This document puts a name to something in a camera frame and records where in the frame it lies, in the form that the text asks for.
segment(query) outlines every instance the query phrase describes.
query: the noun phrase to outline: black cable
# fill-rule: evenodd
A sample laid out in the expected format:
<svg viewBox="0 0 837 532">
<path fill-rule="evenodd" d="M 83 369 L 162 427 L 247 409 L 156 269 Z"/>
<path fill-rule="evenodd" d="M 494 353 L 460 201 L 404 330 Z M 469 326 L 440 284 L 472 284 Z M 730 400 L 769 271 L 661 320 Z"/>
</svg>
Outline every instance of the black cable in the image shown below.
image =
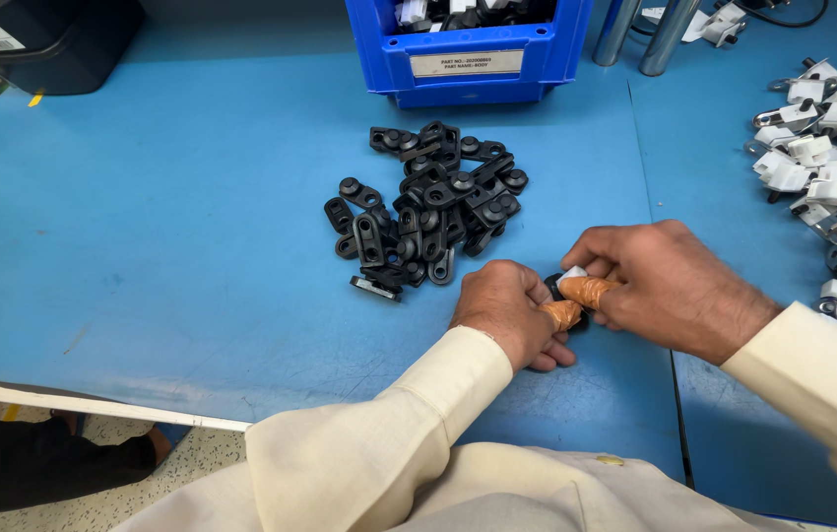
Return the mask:
<svg viewBox="0 0 837 532">
<path fill-rule="evenodd" d="M 819 19 L 822 18 L 822 15 L 826 14 L 826 9 L 829 7 L 829 0 L 822 0 L 822 9 L 819 10 L 819 13 L 816 13 L 815 17 L 813 17 L 813 18 L 811 18 L 807 21 L 804 21 L 804 22 L 786 22 L 786 21 L 782 21 L 782 20 L 775 19 L 775 18 L 772 18 L 772 17 L 768 17 L 768 16 L 760 13 L 759 11 L 756 11 L 755 9 L 751 9 L 747 6 L 744 6 L 740 2 L 736 2 L 736 1 L 734 1 L 734 5 L 740 7 L 741 9 L 743 9 L 744 11 L 746 11 L 747 13 L 752 15 L 753 17 L 755 17 L 757 19 L 760 19 L 764 22 L 768 22 L 768 23 L 770 23 L 772 25 L 775 25 L 775 26 L 780 26 L 780 27 L 783 27 L 783 28 L 808 28 L 810 26 L 813 26 L 816 22 L 818 22 Z"/>
<path fill-rule="evenodd" d="M 654 31 L 642 30 L 641 28 L 635 26 L 634 24 L 632 25 L 632 31 L 634 31 L 636 33 L 641 33 L 641 34 L 646 35 L 648 37 L 651 37 L 651 36 L 655 35 Z"/>
</svg>

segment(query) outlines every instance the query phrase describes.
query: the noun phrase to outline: hand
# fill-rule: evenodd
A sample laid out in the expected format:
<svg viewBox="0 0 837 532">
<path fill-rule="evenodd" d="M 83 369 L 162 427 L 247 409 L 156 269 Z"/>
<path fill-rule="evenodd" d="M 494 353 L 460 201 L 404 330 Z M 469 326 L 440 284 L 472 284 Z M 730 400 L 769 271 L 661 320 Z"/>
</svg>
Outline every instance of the hand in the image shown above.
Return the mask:
<svg viewBox="0 0 837 532">
<path fill-rule="evenodd" d="M 530 366 L 550 371 L 577 361 L 554 333 L 553 320 L 537 306 L 553 301 L 537 272 L 513 260 L 491 260 L 461 279 L 461 296 L 449 329 L 459 325 L 490 335 L 510 360 L 514 373 Z"/>
<path fill-rule="evenodd" d="M 677 220 L 590 227 L 560 266 L 626 283 L 602 294 L 597 323 L 718 366 L 782 311 Z"/>
</svg>

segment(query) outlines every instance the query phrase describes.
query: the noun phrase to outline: orange finger tape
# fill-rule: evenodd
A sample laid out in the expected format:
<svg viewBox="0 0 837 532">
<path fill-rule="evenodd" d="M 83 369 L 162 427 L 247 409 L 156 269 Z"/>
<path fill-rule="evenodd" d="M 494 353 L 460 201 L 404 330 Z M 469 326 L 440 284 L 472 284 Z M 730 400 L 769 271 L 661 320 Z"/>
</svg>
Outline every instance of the orange finger tape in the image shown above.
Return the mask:
<svg viewBox="0 0 837 532">
<path fill-rule="evenodd" d="M 563 333 L 568 331 L 570 327 L 577 324 L 579 321 L 579 312 L 582 311 L 582 306 L 576 301 L 554 301 L 553 303 L 544 303 L 537 310 L 543 310 L 550 314 L 553 319 L 553 326 L 555 331 Z"/>
<path fill-rule="evenodd" d="M 559 293 L 580 305 L 598 310 L 602 294 L 620 286 L 620 282 L 606 281 L 599 277 L 565 277 L 559 281 Z"/>
</svg>

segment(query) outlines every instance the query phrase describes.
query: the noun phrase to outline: sleeve cuff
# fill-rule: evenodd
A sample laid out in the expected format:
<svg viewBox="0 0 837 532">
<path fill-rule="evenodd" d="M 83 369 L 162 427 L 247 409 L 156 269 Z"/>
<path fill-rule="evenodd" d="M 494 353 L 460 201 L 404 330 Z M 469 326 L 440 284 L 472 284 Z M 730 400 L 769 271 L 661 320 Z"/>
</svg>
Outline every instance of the sleeve cuff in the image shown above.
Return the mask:
<svg viewBox="0 0 837 532">
<path fill-rule="evenodd" d="M 442 418 L 452 445 L 513 376 L 504 349 L 490 336 L 456 327 L 378 397 L 397 388 L 416 394 Z"/>
<path fill-rule="evenodd" d="M 837 449 L 837 325 L 793 303 L 720 366 Z"/>
</svg>

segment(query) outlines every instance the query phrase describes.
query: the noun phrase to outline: cream kurta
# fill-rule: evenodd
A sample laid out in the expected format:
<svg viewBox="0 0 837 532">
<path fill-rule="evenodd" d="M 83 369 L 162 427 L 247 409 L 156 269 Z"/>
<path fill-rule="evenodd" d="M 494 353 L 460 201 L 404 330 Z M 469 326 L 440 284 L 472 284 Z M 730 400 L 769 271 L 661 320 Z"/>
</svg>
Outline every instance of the cream kurta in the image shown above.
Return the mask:
<svg viewBox="0 0 837 532">
<path fill-rule="evenodd" d="M 837 471 L 837 326 L 793 304 L 721 369 L 827 445 Z M 452 449 L 512 377 L 487 335 L 453 329 L 371 401 L 252 425 L 247 463 L 176 490 L 117 530 L 379 531 L 406 520 L 409 530 L 441 530 L 443 518 L 468 517 L 511 530 L 486 510 L 507 505 L 554 530 L 776 528 L 641 460 L 496 443 Z"/>
</svg>

